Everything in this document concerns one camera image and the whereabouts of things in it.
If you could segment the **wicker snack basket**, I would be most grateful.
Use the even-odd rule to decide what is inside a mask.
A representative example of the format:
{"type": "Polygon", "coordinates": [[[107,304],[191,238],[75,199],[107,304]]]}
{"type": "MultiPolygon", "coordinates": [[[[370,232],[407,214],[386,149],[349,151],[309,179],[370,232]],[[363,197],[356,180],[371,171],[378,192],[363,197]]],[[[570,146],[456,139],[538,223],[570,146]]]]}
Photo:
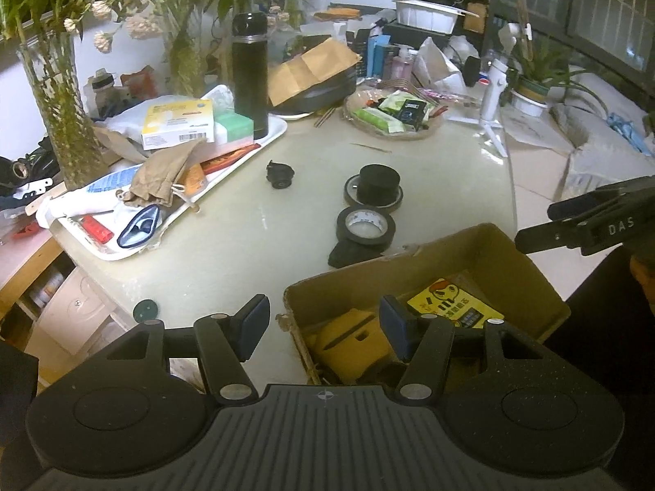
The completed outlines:
{"type": "Polygon", "coordinates": [[[402,89],[362,88],[344,100],[343,117],[384,140],[416,141],[433,135],[449,108],[402,89]]]}

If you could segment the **white plastic tray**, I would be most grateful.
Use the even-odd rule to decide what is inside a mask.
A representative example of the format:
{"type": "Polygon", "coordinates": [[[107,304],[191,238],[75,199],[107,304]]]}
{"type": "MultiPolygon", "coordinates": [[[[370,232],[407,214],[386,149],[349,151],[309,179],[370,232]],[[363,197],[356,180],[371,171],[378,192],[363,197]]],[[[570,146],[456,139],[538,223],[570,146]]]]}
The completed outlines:
{"type": "Polygon", "coordinates": [[[218,186],[222,181],[233,174],[239,167],[261,151],[264,147],[279,139],[287,131],[287,121],[280,117],[271,115],[269,117],[269,133],[256,144],[253,144],[248,152],[234,151],[232,156],[225,160],[216,171],[206,173],[206,185],[198,193],[193,195],[184,194],[177,189],[172,192],[172,205],[165,207],[161,203],[154,203],[153,211],[147,205],[129,206],[124,204],[117,193],[128,189],[127,181],[132,180],[139,170],[137,165],[111,173],[99,181],[78,191],[67,192],[54,200],[49,200],[44,211],[45,216],[51,216],[53,220],[67,230],[77,242],[88,252],[102,261],[121,261],[144,250],[153,250],[159,246],[161,237],[171,226],[175,219],[179,218],[189,209],[198,209],[202,197],[208,195],[211,189],[218,186]],[[91,217],[109,231],[112,236],[108,242],[101,242],[100,239],[89,233],[82,225],[82,216],[59,216],[59,209],[71,209],[75,205],[87,204],[93,206],[95,211],[91,217]],[[119,236],[125,227],[135,223],[142,223],[145,219],[154,219],[156,227],[150,233],[141,233],[138,239],[130,244],[119,244],[119,236]]]}

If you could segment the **yellow bear-shaped case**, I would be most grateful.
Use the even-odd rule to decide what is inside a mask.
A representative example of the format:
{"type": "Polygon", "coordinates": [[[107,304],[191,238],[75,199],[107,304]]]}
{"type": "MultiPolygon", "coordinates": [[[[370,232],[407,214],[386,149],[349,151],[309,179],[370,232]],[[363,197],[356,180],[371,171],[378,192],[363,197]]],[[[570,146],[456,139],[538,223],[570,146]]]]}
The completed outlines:
{"type": "Polygon", "coordinates": [[[351,309],[327,322],[315,335],[306,337],[307,348],[323,370],[342,385],[354,385],[396,361],[374,311],[351,309]]]}

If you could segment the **black adapter part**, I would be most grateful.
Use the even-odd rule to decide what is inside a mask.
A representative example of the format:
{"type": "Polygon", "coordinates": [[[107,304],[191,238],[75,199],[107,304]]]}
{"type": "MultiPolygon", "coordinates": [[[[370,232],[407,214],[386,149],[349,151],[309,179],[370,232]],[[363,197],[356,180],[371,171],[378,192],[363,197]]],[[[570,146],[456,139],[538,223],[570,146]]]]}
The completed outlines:
{"type": "Polygon", "coordinates": [[[294,170],[290,165],[270,161],[267,165],[267,180],[273,189],[287,189],[292,185],[294,170]]]}

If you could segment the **yellow white medicine box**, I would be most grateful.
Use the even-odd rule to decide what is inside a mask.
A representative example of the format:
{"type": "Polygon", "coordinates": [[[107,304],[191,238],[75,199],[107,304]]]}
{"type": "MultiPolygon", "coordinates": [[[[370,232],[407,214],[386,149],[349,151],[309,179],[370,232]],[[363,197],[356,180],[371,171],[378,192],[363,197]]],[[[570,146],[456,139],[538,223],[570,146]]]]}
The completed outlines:
{"type": "Polygon", "coordinates": [[[145,113],[141,140],[145,151],[168,149],[195,140],[213,142],[212,103],[194,99],[150,106],[145,113]]]}

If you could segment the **white takeaway container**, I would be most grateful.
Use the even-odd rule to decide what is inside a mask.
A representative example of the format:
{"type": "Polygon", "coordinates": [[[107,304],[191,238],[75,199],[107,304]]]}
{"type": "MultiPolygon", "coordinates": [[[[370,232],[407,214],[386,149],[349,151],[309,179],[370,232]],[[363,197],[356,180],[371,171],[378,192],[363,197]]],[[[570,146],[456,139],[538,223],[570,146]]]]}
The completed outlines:
{"type": "Polygon", "coordinates": [[[393,0],[400,25],[449,36],[460,17],[480,18],[475,12],[423,0],[393,0]]]}

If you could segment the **green tissue pack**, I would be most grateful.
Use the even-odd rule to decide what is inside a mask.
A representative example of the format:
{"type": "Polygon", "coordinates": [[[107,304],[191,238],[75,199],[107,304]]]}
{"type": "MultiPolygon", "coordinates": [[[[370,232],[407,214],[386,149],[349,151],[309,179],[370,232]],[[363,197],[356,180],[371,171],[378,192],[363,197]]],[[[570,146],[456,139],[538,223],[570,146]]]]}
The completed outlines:
{"type": "Polygon", "coordinates": [[[253,142],[253,121],[233,111],[214,115],[214,142],[216,144],[233,144],[253,142]]]}

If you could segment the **red lighter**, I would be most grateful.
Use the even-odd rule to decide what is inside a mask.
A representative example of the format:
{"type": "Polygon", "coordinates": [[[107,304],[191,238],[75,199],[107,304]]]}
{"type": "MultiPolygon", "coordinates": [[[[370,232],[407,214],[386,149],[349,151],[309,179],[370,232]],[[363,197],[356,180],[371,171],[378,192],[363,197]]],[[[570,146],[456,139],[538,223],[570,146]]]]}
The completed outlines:
{"type": "Polygon", "coordinates": [[[92,215],[84,215],[80,224],[84,231],[101,245],[111,241],[114,236],[113,231],[110,231],[108,227],[105,227],[92,215]]]}

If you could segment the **white drawer unit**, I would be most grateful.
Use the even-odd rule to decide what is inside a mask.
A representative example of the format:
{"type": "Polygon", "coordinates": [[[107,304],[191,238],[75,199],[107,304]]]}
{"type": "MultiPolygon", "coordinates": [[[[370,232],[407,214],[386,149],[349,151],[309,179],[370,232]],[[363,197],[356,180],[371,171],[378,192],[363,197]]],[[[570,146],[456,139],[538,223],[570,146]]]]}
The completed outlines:
{"type": "Polygon", "coordinates": [[[42,309],[36,329],[75,355],[116,308],[97,283],[77,267],[42,309]]]}

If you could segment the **dark green round lid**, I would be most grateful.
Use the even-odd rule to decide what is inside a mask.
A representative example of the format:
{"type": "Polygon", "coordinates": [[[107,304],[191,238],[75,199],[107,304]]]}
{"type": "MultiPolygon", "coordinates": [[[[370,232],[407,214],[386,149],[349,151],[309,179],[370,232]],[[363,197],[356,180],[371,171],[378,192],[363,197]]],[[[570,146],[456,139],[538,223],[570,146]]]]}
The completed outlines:
{"type": "Polygon", "coordinates": [[[151,322],[159,316],[159,307],[153,299],[142,299],[132,309],[132,317],[136,322],[151,322]]]}

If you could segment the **brown cardboard box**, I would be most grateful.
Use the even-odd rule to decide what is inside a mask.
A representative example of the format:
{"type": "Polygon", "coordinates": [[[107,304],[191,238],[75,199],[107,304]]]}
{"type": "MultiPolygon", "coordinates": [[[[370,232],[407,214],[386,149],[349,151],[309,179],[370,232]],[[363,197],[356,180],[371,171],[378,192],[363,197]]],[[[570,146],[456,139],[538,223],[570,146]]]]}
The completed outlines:
{"type": "Polygon", "coordinates": [[[504,319],[539,342],[571,314],[499,227],[477,225],[288,287],[278,323],[291,335],[311,383],[355,385],[395,363],[379,322],[385,295],[412,315],[442,316],[457,327],[504,319]]]}

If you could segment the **potted plant white pot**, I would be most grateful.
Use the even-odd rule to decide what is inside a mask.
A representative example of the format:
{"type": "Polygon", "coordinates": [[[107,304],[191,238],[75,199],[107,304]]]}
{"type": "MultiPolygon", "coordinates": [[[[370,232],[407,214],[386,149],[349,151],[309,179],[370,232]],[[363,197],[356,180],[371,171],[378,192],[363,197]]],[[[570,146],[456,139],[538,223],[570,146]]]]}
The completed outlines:
{"type": "Polygon", "coordinates": [[[608,113],[605,102],[588,86],[577,82],[576,75],[585,70],[573,71],[565,52],[552,48],[549,38],[535,41],[527,0],[515,0],[518,22],[508,22],[499,30],[503,52],[514,65],[514,91],[526,99],[546,103],[553,88],[580,91],[599,102],[602,112],[608,113]]]}

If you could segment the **brown paper envelope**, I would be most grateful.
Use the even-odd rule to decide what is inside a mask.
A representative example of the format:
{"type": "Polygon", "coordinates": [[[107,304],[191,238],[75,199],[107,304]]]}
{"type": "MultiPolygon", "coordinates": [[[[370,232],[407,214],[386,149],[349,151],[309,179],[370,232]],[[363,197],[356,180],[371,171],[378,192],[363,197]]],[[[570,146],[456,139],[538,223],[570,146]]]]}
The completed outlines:
{"type": "Polygon", "coordinates": [[[312,86],[355,67],[361,57],[347,45],[329,38],[301,56],[269,71],[268,97],[272,106],[295,98],[312,86]]]}

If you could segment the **black cylinder speaker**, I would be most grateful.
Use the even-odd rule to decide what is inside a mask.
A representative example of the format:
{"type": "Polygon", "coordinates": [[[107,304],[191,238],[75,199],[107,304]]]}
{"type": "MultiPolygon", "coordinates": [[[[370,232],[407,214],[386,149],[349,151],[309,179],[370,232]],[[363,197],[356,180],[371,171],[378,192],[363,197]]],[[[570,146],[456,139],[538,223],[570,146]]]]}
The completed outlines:
{"type": "Polygon", "coordinates": [[[357,197],[363,204],[386,206],[398,197],[401,176],[392,167],[368,164],[362,167],[357,182],[357,197]]]}

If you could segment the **yellow black box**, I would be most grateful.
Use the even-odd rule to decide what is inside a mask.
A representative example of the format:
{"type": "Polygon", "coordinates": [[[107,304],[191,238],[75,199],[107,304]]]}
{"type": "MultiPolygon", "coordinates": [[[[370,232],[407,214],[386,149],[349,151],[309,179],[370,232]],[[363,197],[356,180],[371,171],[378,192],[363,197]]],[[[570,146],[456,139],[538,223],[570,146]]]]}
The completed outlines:
{"type": "Polygon", "coordinates": [[[407,308],[420,316],[440,316],[456,327],[482,328],[485,322],[502,322],[504,315],[445,278],[435,280],[407,301],[407,308]]]}

